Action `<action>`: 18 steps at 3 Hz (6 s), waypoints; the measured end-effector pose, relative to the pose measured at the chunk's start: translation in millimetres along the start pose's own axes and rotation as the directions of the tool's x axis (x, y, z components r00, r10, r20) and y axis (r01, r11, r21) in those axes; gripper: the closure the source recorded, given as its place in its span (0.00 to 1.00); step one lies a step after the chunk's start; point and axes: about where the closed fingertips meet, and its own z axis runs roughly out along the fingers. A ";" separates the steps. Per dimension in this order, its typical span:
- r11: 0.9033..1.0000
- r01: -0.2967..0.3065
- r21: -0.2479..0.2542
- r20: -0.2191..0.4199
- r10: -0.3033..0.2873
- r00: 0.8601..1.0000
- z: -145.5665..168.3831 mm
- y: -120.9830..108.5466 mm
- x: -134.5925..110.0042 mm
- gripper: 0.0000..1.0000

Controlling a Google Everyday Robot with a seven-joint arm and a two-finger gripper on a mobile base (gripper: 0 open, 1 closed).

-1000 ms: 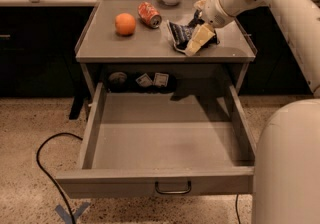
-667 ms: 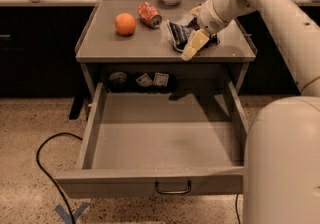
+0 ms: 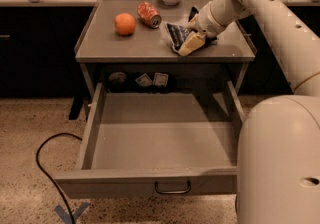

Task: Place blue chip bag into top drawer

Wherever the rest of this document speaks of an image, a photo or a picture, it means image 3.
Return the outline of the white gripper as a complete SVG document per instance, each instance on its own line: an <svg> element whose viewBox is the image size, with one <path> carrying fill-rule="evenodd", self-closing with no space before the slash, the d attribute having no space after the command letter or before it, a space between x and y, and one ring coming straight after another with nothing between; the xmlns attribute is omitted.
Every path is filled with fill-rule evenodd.
<svg viewBox="0 0 320 224"><path fill-rule="evenodd" d="M213 2L208 2L187 23L186 27L197 32L191 32L178 50L180 56L188 56L205 44L206 37L214 38L222 33L226 27L220 25L212 12Z"/></svg>

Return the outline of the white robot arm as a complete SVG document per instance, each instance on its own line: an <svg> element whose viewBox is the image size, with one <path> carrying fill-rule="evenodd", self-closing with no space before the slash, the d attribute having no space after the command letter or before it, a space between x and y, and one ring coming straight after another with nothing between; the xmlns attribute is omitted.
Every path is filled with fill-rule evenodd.
<svg viewBox="0 0 320 224"><path fill-rule="evenodd" d="M190 21L199 39L253 16L282 94L255 105L237 149L238 224L320 224L320 39L281 0L210 0Z"/></svg>

